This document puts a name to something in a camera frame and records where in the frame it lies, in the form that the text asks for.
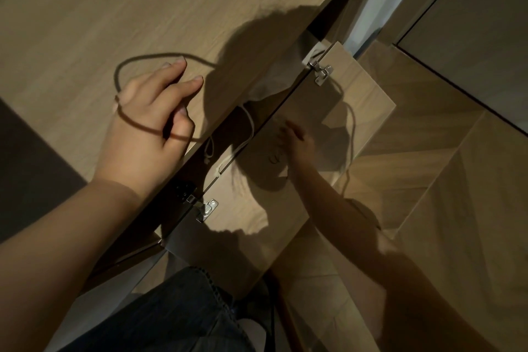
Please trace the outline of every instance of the cord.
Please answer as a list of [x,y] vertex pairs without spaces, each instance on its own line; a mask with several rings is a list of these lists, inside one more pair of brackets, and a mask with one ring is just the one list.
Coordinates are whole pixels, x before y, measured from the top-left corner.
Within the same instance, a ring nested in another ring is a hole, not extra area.
[[[222,170],[222,167],[224,166],[224,164],[226,164],[226,166],[231,163],[233,161],[233,159],[237,156],[237,154],[253,139],[253,137],[255,136],[255,123],[253,122],[253,117],[251,117],[251,115],[249,114],[249,112],[246,110],[246,108],[244,107],[244,105],[240,104],[239,107],[244,111],[244,113],[247,115],[247,118],[249,120],[249,124],[251,125],[251,135],[249,136],[249,138],[247,138],[247,140],[245,140],[244,142],[242,142],[240,145],[238,145],[238,147],[233,151],[232,154],[230,154],[229,156],[227,156],[224,160],[222,160],[220,162],[220,164],[218,166],[216,166],[216,174],[215,174],[215,177],[218,178],[219,176],[222,175],[223,173],[223,170]],[[209,164],[209,162],[211,161],[211,158],[213,157],[213,155],[215,154],[215,141],[213,140],[213,136],[211,135],[209,138],[207,138],[207,141],[206,141],[206,144],[205,144],[205,148],[204,148],[204,151],[203,151],[203,155],[204,155],[204,163],[205,164]],[[211,153],[208,153],[207,150],[209,149],[209,146],[211,146]]]

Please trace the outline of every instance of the left hand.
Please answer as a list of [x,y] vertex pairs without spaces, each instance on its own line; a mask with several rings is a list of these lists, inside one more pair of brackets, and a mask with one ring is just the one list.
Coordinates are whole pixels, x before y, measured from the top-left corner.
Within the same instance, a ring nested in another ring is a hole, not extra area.
[[[194,131],[182,99],[203,85],[202,76],[171,84],[186,67],[181,58],[132,79],[121,91],[94,181],[120,183],[144,201],[173,174]],[[170,136],[164,139],[163,128],[173,113]]]

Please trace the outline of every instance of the jeans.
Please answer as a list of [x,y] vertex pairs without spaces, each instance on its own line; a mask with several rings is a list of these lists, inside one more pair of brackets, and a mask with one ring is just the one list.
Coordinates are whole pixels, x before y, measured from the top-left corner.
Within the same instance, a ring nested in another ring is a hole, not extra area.
[[185,268],[61,352],[254,351],[209,275]]

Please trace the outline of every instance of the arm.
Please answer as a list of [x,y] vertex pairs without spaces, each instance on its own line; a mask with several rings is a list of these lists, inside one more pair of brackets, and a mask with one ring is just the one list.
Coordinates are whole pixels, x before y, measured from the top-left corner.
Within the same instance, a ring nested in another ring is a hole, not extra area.
[[180,102],[203,83],[200,77],[169,85],[185,67],[179,60],[130,81],[92,182],[0,245],[3,351],[45,348],[99,257],[174,171],[194,128]]
[[349,290],[380,349],[496,350],[395,243],[320,176],[313,164],[313,139],[302,128],[287,122],[279,138],[288,157],[288,177],[311,220],[355,265]]

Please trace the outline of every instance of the reflected hand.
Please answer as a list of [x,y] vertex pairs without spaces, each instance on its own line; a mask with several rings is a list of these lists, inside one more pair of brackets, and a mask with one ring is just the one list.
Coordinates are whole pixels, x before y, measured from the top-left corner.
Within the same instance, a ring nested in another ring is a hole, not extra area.
[[286,120],[286,126],[280,130],[279,146],[286,153],[289,174],[295,174],[315,161],[314,139],[299,125]]
[[[119,94],[117,114],[103,143],[94,181],[122,184],[144,201],[171,176],[194,131],[182,99],[203,84],[201,76],[171,84],[186,67],[181,58],[128,82]],[[172,121],[171,134],[164,139],[168,120]]]

